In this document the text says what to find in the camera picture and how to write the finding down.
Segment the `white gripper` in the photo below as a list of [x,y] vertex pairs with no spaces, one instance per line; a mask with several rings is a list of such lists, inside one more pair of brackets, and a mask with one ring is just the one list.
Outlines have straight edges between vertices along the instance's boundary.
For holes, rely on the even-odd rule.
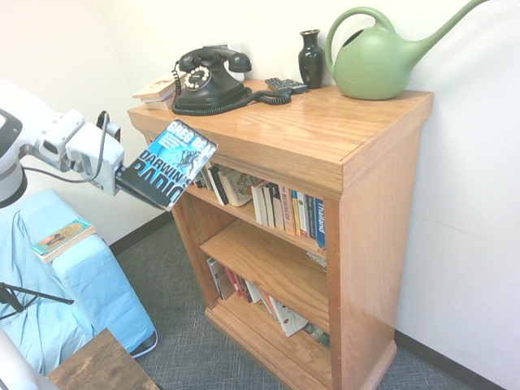
[[119,189],[133,192],[121,181],[132,177],[132,169],[122,165],[124,148],[110,133],[102,141],[102,130],[87,123],[67,142],[65,150],[69,160],[80,164],[75,170],[107,195],[113,197]]

